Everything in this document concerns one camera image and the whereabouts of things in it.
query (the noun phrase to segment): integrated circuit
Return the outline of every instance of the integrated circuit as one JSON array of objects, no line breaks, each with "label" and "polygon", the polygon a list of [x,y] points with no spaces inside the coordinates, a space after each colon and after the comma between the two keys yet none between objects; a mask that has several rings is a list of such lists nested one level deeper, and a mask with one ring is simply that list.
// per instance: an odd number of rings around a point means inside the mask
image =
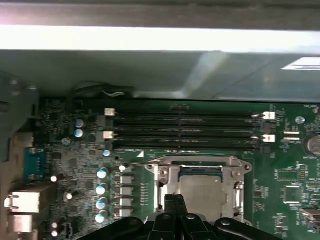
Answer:
[{"label": "integrated circuit", "polygon": [[284,189],[285,204],[299,204],[301,202],[301,188],[300,186],[286,186]]}]

